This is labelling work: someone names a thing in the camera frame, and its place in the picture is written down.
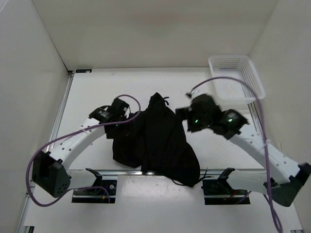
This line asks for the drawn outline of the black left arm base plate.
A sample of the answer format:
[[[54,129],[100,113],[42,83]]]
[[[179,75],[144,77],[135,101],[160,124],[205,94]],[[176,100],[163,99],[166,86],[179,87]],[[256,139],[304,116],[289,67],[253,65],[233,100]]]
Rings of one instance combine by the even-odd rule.
[[[117,176],[103,176],[101,183],[95,184],[102,188],[77,189],[71,198],[72,203],[114,204],[117,192]]]

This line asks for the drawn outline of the black trousers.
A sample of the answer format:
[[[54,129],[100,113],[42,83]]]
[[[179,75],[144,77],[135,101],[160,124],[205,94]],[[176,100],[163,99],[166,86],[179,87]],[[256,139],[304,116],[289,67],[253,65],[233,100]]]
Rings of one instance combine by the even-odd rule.
[[[194,187],[200,179],[200,165],[186,140],[182,120],[167,105],[166,97],[159,93],[151,96],[148,107],[123,124],[121,134],[114,138],[113,159]]]

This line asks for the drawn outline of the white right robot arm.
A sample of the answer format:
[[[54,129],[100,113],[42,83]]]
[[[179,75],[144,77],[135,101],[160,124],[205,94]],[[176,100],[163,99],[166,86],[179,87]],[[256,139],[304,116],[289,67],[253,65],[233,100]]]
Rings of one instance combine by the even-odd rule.
[[[247,152],[262,165],[265,173],[243,172],[226,168],[218,177],[218,188],[224,194],[248,190],[271,195],[277,204],[289,207],[311,174],[309,163],[299,164],[267,142],[238,111],[223,111],[212,96],[201,94],[190,106],[177,108],[176,114],[187,121],[191,133],[210,129]]]

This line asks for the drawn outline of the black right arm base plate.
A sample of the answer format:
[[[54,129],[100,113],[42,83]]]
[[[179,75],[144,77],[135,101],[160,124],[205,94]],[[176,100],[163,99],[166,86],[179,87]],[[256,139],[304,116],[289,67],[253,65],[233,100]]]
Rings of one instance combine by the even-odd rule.
[[[247,205],[250,204],[249,197],[240,201],[247,193],[247,190],[232,189],[218,180],[205,179],[201,186],[204,194],[205,205]]]

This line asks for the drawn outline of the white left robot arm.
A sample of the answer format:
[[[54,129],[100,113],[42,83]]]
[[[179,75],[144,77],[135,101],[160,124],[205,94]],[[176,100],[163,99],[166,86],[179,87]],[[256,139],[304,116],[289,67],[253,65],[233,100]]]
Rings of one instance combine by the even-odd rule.
[[[95,170],[71,170],[73,161],[99,137],[106,135],[112,138],[119,121],[126,120],[129,104],[115,98],[110,106],[95,109],[82,124],[81,133],[70,136],[50,151],[41,151],[33,162],[32,180],[49,193],[58,198],[69,189],[84,188],[91,194],[101,191],[101,176]],[[93,125],[116,122],[114,125],[91,128]]]

